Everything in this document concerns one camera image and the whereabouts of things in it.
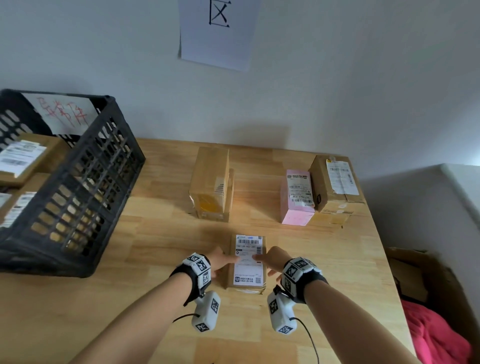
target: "forearm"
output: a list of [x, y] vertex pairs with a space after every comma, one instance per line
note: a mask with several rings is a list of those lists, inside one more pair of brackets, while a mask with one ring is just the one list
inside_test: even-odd
[[177, 273], [132, 303], [71, 364], [147, 363], [192, 290]]
[[418, 364], [384, 326], [347, 296], [316, 280], [305, 301], [342, 364]]

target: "black plastic crate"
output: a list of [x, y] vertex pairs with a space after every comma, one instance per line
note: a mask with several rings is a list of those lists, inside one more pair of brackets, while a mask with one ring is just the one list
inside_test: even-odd
[[[22, 93], [0, 93], [0, 150], [23, 132], [52, 135]], [[0, 229], [0, 271], [92, 275], [145, 162], [114, 97], [62, 95], [90, 99], [99, 115], [82, 136], [61, 135], [69, 155]]]

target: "white wall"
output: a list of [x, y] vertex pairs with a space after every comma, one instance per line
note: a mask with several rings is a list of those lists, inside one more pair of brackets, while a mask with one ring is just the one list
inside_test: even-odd
[[[479, 215], [478, 211], [470, 214], [464, 204], [466, 200], [473, 202], [476, 198], [478, 180], [472, 183], [468, 180], [479, 174], [480, 167], [467, 167], [451, 166], [450, 176], [459, 178], [455, 184], [440, 168], [425, 172], [430, 175], [423, 179], [430, 181], [428, 188], [416, 198], [405, 200], [396, 209], [387, 212], [377, 221], [377, 228], [387, 246], [427, 249], [438, 254], [455, 273], [480, 323]], [[457, 191], [455, 187], [461, 184], [466, 189]], [[474, 193], [470, 198], [466, 198], [468, 191]]]
[[239, 73], [178, 59], [175, 0], [3, 0], [0, 87], [115, 96], [140, 137], [348, 155], [381, 215], [405, 176], [480, 164], [479, 13], [263, 0]]

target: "wooden tabletop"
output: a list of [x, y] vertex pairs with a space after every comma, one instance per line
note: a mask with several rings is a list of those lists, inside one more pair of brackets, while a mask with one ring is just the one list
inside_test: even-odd
[[[199, 146], [139, 140], [147, 158], [132, 196], [96, 273], [86, 279], [0, 274], [0, 363], [65, 363], [116, 315], [165, 280], [188, 254], [215, 245], [227, 249], [232, 233], [264, 235], [292, 256], [315, 262], [329, 283], [370, 312], [412, 352], [413, 346], [390, 269], [367, 209], [343, 227], [316, 218], [306, 227], [281, 225], [280, 178], [285, 169], [308, 170], [315, 154], [241, 146], [230, 148], [235, 193], [230, 223], [199, 220], [188, 197]], [[151, 363], [316, 362], [304, 328], [273, 331], [266, 296], [226, 291], [215, 330], [197, 333], [185, 318], [172, 324]], [[295, 314], [308, 327], [321, 363], [338, 363], [305, 305]], [[191, 303], [179, 314], [194, 311]]]

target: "black wire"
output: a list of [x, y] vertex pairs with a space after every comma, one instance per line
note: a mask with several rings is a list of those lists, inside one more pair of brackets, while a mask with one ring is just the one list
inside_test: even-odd
[[317, 348], [315, 347], [315, 344], [314, 344], [314, 342], [313, 342], [312, 336], [310, 335], [310, 332], [308, 331], [307, 327], [306, 327], [305, 324], [304, 324], [299, 318], [297, 318], [297, 317], [291, 317], [291, 318], [290, 318], [290, 321], [291, 321], [291, 320], [297, 320], [297, 321], [299, 321], [299, 322], [303, 325], [303, 327], [305, 328], [305, 330], [307, 330], [307, 334], [308, 334], [310, 340], [312, 341], [313, 349], [315, 350], [315, 354], [317, 355], [317, 363], [320, 364], [320, 358], [318, 357]]
[[177, 321], [177, 320], [180, 320], [181, 318], [187, 317], [187, 316], [197, 316], [197, 317], [200, 317], [199, 314], [186, 314], [186, 315], [177, 317], [175, 320], [172, 321], [172, 323], [174, 323], [174, 322]]

